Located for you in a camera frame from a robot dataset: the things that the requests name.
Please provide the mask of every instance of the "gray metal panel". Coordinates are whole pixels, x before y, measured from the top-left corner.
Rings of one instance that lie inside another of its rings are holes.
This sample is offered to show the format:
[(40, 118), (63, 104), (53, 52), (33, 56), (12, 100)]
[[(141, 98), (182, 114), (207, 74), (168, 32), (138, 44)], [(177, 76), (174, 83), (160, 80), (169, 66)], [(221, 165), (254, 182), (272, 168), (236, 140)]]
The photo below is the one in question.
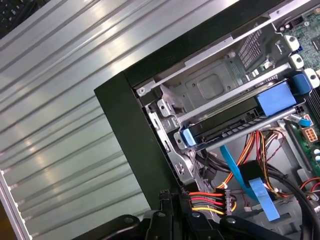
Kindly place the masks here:
[(94, 89), (238, 0), (51, 0), (0, 40), (0, 169), (29, 234), (149, 209)]

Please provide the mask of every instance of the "motherboard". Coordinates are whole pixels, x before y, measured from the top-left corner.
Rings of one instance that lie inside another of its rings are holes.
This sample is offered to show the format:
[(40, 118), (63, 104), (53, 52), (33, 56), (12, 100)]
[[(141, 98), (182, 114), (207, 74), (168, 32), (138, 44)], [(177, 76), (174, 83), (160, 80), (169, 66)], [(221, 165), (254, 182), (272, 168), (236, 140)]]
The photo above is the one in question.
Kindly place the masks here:
[(300, 48), (297, 51), (306, 68), (313, 68), (320, 74), (320, 7), (307, 12), (284, 26), (287, 33), (295, 36)]
[[(282, 27), (285, 34), (294, 36), (300, 43), (296, 51), (303, 61), (305, 68), (312, 68), (320, 76), (320, 7), (315, 8), (292, 20)], [(297, 113), (311, 120), (310, 127), (297, 126), (296, 136), (310, 159), (315, 174), (320, 177), (320, 89), (316, 88), (297, 109)]]

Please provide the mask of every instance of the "perforated metal mesh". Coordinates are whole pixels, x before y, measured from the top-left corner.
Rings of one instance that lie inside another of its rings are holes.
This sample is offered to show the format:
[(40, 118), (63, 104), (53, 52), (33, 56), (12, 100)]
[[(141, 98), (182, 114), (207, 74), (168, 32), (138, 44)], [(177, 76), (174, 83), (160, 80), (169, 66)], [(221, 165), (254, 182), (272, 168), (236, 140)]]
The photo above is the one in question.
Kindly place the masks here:
[(244, 65), (245, 68), (248, 68), (255, 59), (261, 54), (260, 43), (258, 41), (260, 35), (262, 34), (262, 30), (258, 30), (252, 34), (250, 34), (245, 42), (243, 43), (238, 55)]

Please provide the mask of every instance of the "corrugated metal side panel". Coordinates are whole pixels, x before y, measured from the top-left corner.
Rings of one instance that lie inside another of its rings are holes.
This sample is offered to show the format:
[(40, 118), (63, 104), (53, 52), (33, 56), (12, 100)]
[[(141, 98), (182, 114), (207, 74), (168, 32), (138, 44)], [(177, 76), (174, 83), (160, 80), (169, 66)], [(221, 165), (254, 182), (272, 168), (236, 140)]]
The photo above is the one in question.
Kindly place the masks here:
[(237, 0), (51, 0), (0, 41), (0, 169), (36, 240), (149, 206), (94, 89)]

